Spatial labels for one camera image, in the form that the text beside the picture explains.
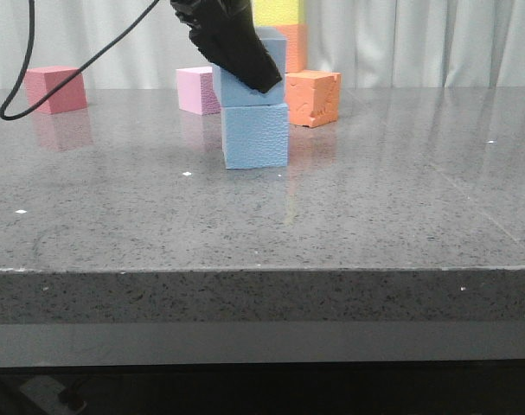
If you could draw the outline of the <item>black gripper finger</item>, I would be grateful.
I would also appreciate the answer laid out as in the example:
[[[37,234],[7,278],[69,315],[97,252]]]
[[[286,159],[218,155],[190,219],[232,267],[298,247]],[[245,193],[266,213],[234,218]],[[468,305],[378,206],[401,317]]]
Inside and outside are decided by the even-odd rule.
[[[246,86],[268,93],[281,80],[273,58],[256,34],[249,1],[172,1],[189,39],[210,62]]]

